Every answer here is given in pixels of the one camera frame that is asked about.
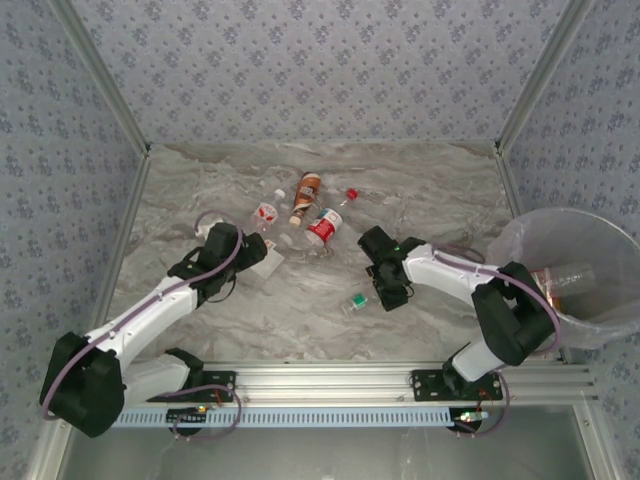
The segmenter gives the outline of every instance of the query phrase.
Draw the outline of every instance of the blue floral pattern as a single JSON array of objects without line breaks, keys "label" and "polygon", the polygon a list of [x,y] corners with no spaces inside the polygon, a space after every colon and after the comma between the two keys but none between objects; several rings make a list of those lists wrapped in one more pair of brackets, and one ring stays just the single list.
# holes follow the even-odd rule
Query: blue floral pattern
[{"label": "blue floral pattern", "polygon": [[0,18],[0,478],[21,479],[51,348],[87,324],[138,162],[47,1]]},{"label": "blue floral pattern", "polygon": [[147,140],[492,139],[566,0],[76,0]]},{"label": "blue floral pattern", "polygon": [[[640,6],[596,2],[509,154],[526,210],[572,206],[640,232]],[[640,478],[640,334],[586,352]]]}]

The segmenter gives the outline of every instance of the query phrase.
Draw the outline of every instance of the wall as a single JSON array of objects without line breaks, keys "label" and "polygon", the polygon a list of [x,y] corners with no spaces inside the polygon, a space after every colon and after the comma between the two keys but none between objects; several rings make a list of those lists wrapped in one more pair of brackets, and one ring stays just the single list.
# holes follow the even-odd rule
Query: wall
[{"label": "wall", "polygon": [[0,2],[0,478],[55,340],[88,322],[137,158],[45,0]]},{"label": "wall", "polygon": [[[570,205],[640,232],[640,6],[602,0],[509,158],[526,210]],[[627,472],[640,478],[640,334],[587,352]]]},{"label": "wall", "polygon": [[566,0],[74,0],[150,142],[493,139]]}]

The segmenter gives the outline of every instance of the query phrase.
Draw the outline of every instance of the floor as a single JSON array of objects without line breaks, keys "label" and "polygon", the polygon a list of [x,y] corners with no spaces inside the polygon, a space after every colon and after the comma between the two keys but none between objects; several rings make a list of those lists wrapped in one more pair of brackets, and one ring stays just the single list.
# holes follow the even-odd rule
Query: floor
[{"label": "floor", "polygon": [[[374,225],[398,240],[486,250],[510,219],[486,154],[439,143],[182,145],[154,146],[150,162],[110,319],[199,244],[192,225],[203,210],[242,223],[276,188],[289,205],[309,170],[322,177],[323,204],[339,203],[347,188],[359,197],[329,243],[330,258],[285,261],[259,289],[240,274],[233,295],[177,322],[146,355],[178,346],[207,360],[443,360],[479,333],[471,308],[427,287],[391,313],[375,306],[347,318],[338,305],[370,283],[356,242]],[[288,212],[281,216],[276,226],[287,228]]]}]

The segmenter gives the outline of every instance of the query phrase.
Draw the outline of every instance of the clear plastic bag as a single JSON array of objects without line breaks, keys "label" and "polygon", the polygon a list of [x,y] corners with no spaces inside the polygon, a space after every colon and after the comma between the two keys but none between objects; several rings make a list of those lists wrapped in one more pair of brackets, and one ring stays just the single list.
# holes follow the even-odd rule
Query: clear plastic bag
[{"label": "clear plastic bag", "polygon": [[530,271],[588,264],[594,288],[561,299],[563,344],[598,348],[640,329],[640,247],[611,222],[570,208],[512,220],[488,248],[487,262]]}]

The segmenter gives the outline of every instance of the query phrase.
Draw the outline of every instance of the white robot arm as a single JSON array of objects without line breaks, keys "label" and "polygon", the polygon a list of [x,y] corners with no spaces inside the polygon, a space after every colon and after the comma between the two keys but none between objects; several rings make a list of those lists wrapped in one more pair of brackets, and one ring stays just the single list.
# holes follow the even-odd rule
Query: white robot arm
[{"label": "white robot arm", "polygon": [[[235,281],[238,272],[264,259],[267,247],[260,235],[239,240],[238,231],[233,225],[216,224],[203,247],[189,252],[129,310],[82,337],[69,332],[60,338],[40,394],[43,408],[95,437],[124,408],[199,386],[202,362],[179,349],[149,362],[131,363],[165,329]],[[228,261],[234,250],[237,255]]]},{"label": "white robot arm", "polygon": [[553,311],[539,301],[542,293],[524,265],[477,264],[416,238],[398,243],[380,227],[367,231],[358,245],[373,262],[367,272],[385,310],[407,303],[406,287],[412,283],[436,288],[475,308],[482,336],[443,365],[444,387],[454,397],[477,391],[476,382],[502,365],[520,365],[555,331],[549,314]]}]

